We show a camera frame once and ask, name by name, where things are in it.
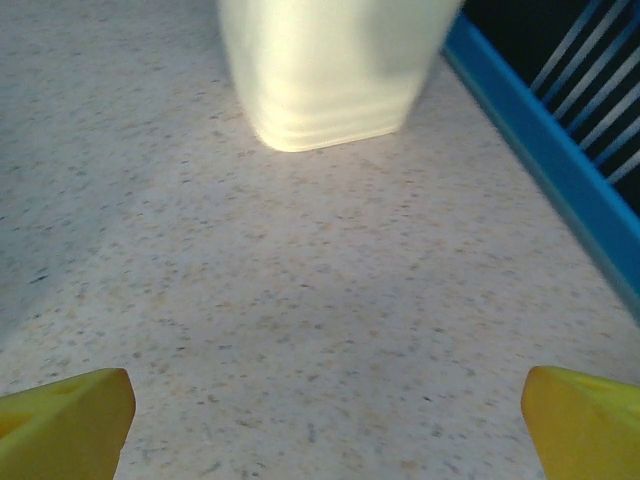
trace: speckled floor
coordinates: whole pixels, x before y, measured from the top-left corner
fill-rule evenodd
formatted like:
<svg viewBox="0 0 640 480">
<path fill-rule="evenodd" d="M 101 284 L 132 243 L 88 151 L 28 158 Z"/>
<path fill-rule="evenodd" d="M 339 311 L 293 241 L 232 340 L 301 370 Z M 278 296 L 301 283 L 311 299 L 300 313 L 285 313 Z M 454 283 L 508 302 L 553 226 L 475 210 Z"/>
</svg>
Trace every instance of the speckled floor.
<svg viewBox="0 0 640 480">
<path fill-rule="evenodd" d="M 117 478 L 537 479 L 528 369 L 640 329 L 451 71 L 397 135 L 252 136 L 213 0 L 3 2 L 0 389 L 126 367 Z"/>
</svg>

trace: plastic jug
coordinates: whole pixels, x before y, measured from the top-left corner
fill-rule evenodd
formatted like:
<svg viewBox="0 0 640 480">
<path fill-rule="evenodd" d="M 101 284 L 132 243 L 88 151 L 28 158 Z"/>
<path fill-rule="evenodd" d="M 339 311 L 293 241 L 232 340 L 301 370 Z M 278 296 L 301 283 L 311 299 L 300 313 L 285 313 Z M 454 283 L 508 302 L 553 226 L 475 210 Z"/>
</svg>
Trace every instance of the plastic jug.
<svg viewBox="0 0 640 480">
<path fill-rule="evenodd" d="M 398 130 L 462 0 L 219 0 L 240 103 L 296 152 Z"/>
</svg>

